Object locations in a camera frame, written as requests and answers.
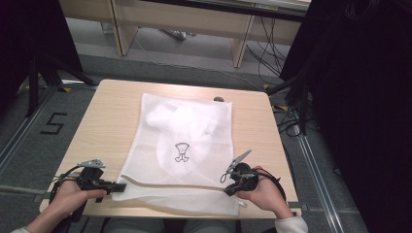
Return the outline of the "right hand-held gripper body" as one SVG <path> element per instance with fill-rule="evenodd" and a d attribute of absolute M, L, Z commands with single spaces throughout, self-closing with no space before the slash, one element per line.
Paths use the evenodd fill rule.
<path fill-rule="evenodd" d="M 258 172 L 244 162 L 244 159 L 250 153 L 251 150 L 247 150 L 234 158 L 225 172 L 232 180 L 234 180 L 234 183 L 242 185 L 242 191 L 252 191 L 258 186 Z"/>

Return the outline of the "person's left hand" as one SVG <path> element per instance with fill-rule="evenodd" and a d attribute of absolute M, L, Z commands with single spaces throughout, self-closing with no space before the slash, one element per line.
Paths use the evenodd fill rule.
<path fill-rule="evenodd" d="M 101 198 L 106 194 L 103 189 L 81 190 L 75 180 L 64 180 L 44 213 L 61 220 L 79 209 L 87 200 Z"/>

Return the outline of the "person's right hand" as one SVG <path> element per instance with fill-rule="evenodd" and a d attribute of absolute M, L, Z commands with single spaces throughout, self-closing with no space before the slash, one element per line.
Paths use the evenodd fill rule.
<path fill-rule="evenodd" d="M 257 166 L 256 169 L 264 175 L 266 174 L 262 167 Z M 264 175 L 259 177 L 255 190 L 238 191 L 236 196 L 251 201 L 262 210 L 272 212 L 278 219 L 293 217 L 293 213 L 278 187 Z"/>

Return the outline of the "white mesh laundry bag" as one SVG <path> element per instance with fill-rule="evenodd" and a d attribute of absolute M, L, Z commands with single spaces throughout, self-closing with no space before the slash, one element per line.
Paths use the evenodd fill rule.
<path fill-rule="evenodd" d="M 238 198 L 223 191 L 233 156 L 230 102 L 145 93 L 118 178 L 126 188 L 112 198 L 194 215 L 238 216 Z"/>

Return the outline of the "black curtain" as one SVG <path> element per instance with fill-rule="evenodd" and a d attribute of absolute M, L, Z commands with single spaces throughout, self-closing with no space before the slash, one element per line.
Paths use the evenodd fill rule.
<path fill-rule="evenodd" d="M 412 0 L 311 0 L 281 77 L 312 94 L 369 233 L 412 233 Z"/>
<path fill-rule="evenodd" d="M 0 0 L 0 114 L 44 53 L 83 70 L 59 0 Z"/>

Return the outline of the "metal floor rail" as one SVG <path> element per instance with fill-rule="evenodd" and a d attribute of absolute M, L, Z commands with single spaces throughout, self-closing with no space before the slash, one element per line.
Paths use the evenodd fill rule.
<path fill-rule="evenodd" d="M 332 233 L 344 233 L 341 218 L 339 216 L 339 213 L 337 213 L 335 206 L 331 200 L 329 192 L 326 188 L 326 184 L 322 177 L 320 168 L 316 162 L 314 153 L 312 152 L 307 137 L 305 135 L 299 135 L 298 142 L 302 150 L 306 164 L 308 166 L 314 186 L 317 190 L 330 231 Z"/>
<path fill-rule="evenodd" d="M 38 121 L 40 115 L 45 109 L 45 106 L 55 93 L 55 87 L 50 87 L 44 92 L 39 100 L 37 109 L 22 121 L 21 125 L 18 127 L 17 131 L 8 141 L 6 146 L 0 150 L 0 175 L 5 171 L 5 169 L 21 147 L 23 141 L 26 139 L 26 137 L 29 135 L 30 131 Z"/>

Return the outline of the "black metal stand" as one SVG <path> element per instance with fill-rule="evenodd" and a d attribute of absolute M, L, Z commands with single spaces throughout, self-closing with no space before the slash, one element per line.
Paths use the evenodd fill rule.
<path fill-rule="evenodd" d="M 63 70 L 69 73 L 74 78 L 87 85 L 97 86 L 97 82 L 88 78 L 81 71 L 76 70 L 63 61 L 46 53 L 34 54 L 29 63 L 29 104 L 28 112 L 26 114 L 27 117 L 31 117 L 39 106 L 38 75 L 41 75 L 47 85 L 59 86 L 62 84 L 62 79 L 57 74 L 58 70 Z"/>
<path fill-rule="evenodd" d="M 293 77 L 275 87 L 269 88 L 265 93 L 270 96 L 281 90 L 289 88 L 289 92 L 285 97 L 288 105 L 295 106 L 298 109 L 297 122 L 302 135 L 306 134 L 305 122 L 306 122 L 306 112 L 308 108 L 307 98 L 308 98 L 308 88 L 306 81 L 299 77 Z"/>

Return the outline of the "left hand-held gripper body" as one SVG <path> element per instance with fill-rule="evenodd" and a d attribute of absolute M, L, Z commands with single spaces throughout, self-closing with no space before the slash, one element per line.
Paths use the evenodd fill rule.
<path fill-rule="evenodd" d="M 105 164 L 99 158 L 79 162 L 78 166 L 82 168 L 82 172 L 77 179 L 77 185 L 81 190 L 103 189 L 107 193 L 112 192 L 112 184 L 100 179 Z"/>

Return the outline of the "person's grey pants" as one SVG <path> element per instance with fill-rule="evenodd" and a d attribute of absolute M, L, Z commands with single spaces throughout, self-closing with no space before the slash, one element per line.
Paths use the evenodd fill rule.
<path fill-rule="evenodd" d="M 103 233 L 238 233 L 239 223 L 226 219 L 111 218 Z"/>

